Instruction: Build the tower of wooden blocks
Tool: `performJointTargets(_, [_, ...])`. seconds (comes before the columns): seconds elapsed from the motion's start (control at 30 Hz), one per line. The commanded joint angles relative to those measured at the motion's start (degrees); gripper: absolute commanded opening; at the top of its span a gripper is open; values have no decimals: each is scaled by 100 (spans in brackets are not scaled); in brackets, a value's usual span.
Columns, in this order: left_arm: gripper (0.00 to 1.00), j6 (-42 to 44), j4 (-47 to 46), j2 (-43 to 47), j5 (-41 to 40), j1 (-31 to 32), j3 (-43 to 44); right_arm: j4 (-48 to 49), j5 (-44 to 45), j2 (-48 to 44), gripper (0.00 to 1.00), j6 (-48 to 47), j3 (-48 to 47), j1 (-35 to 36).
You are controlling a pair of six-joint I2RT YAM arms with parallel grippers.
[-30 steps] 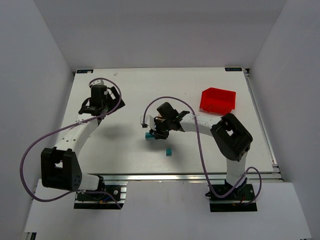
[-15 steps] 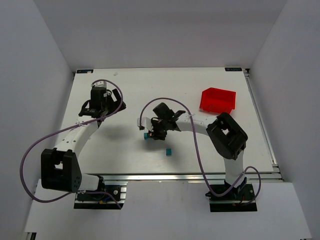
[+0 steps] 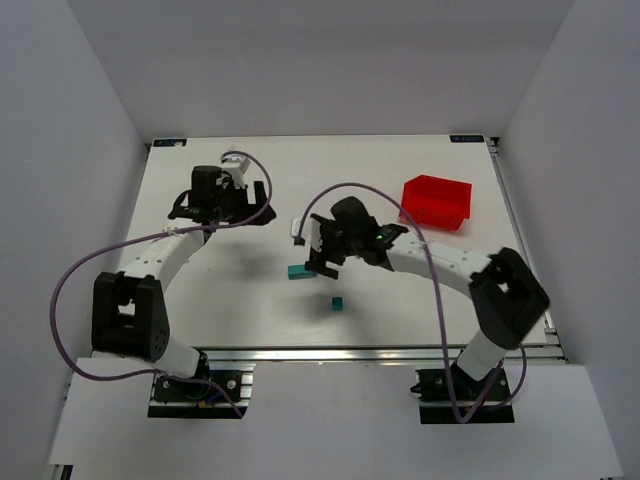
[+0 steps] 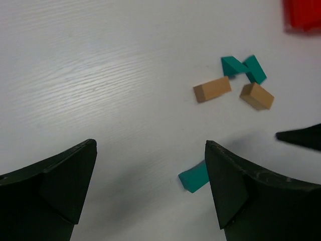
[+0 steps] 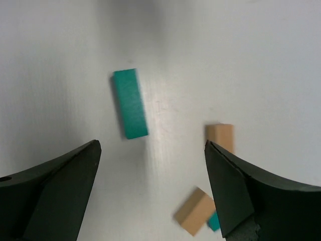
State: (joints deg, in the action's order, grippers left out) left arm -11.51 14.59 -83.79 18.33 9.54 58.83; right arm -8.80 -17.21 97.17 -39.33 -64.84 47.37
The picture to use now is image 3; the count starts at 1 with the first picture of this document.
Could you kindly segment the teal arch wood block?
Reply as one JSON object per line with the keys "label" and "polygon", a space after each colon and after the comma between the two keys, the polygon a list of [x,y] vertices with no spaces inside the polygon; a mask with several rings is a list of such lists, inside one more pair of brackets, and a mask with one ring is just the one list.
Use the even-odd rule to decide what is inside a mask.
{"label": "teal arch wood block", "polygon": [[308,270],[304,264],[294,264],[287,267],[287,276],[289,280],[302,280],[315,278],[317,274]]}

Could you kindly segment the red plastic bin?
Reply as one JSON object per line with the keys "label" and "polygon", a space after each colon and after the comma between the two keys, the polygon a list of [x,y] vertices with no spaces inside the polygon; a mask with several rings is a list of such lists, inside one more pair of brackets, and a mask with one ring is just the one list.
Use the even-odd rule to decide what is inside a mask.
{"label": "red plastic bin", "polygon": [[409,214],[420,226],[458,231],[471,217],[472,184],[419,175],[405,182],[400,217]]}

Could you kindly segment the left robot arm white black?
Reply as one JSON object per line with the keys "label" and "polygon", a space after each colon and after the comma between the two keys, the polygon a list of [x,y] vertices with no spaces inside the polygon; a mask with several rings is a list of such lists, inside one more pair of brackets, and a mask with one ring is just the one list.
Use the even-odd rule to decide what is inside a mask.
{"label": "left robot arm white black", "polygon": [[91,327],[95,350],[138,359],[182,378],[203,371],[201,353],[172,337],[164,293],[214,227],[262,226],[276,218],[263,182],[254,182],[254,198],[248,196],[244,175],[249,163],[232,154],[219,166],[194,167],[190,188],[179,194],[167,215],[164,236],[123,270],[98,276]]}

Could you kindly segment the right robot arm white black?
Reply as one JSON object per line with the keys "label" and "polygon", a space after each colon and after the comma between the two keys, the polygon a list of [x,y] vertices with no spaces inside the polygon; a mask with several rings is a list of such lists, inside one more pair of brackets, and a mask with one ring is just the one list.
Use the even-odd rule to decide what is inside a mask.
{"label": "right robot arm white black", "polygon": [[416,275],[469,298],[479,329],[453,363],[479,383],[509,351],[518,349],[550,306],[550,298],[521,255],[504,247],[481,254],[426,241],[403,225],[379,224],[350,196],[331,216],[312,213],[293,224],[294,242],[309,247],[306,269],[335,279],[349,257],[370,266]]}

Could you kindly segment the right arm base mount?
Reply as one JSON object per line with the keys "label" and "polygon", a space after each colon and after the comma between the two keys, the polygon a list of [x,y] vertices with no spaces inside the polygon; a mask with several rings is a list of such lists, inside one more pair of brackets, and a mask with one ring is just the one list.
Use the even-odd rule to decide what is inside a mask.
{"label": "right arm base mount", "polygon": [[[415,371],[416,383],[410,392],[419,404],[419,418],[422,425],[456,425],[453,404],[446,384],[445,370],[442,368],[419,369]],[[511,389],[506,372],[501,368],[491,389],[481,395],[484,384],[474,384],[462,378],[462,374],[452,371],[453,389],[456,396],[458,415],[466,416],[478,398],[482,404],[469,419],[468,424],[513,424],[515,414],[511,405]]]}

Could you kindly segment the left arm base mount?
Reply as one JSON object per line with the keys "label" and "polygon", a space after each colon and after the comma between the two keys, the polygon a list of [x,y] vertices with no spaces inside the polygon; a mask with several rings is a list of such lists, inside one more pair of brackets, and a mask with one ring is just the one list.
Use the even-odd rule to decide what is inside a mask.
{"label": "left arm base mount", "polygon": [[252,379],[246,368],[211,364],[204,352],[197,383],[168,374],[153,380],[147,416],[152,419],[239,420],[247,411]]}

